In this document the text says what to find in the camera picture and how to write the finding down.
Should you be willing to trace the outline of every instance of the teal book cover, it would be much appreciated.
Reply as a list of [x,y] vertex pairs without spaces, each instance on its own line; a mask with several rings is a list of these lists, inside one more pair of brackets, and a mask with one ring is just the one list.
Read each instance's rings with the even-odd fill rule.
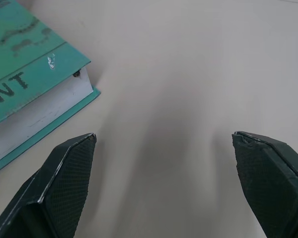
[[[0,122],[90,63],[15,0],[0,0]],[[0,169],[99,95],[94,92],[0,160]]]

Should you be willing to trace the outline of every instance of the white table surface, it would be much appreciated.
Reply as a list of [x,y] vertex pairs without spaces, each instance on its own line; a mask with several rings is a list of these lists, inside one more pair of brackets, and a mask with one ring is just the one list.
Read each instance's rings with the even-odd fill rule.
[[98,138],[78,238],[264,238],[231,134],[298,152],[298,4],[35,0],[101,96],[0,171],[0,214],[68,138]]

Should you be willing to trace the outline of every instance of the beige tabletop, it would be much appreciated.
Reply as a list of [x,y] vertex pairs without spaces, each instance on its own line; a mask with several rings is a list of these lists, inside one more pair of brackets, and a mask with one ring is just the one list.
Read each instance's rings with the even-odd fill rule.
[[298,152],[298,4],[35,0],[101,96],[0,171],[0,213],[68,138],[98,138],[78,238],[264,238],[231,134]]

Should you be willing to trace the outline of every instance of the green book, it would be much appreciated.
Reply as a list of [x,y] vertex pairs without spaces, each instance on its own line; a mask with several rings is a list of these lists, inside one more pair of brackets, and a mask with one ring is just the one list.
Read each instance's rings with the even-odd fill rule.
[[95,99],[90,60],[14,0],[0,0],[0,169]]

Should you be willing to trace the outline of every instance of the black lettering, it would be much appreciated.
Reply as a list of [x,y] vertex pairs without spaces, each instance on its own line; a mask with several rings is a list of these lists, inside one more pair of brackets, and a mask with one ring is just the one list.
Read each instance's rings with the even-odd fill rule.
[[23,72],[16,74],[15,76],[11,77],[9,79],[9,81],[12,81],[15,79],[22,86],[22,88],[26,89],[28,87],[28,85],[21,79],[20,75],[22,75],[22,74],[23,74]]
[[[9,97],[14,95],[14,92],[8,87],[7,84],[3,83],[2,84],[3,87],[5,87],[6,91],[0,89],[0,93],[8,95]],[[4,102],[3,97],[0,95],[0,103]]]

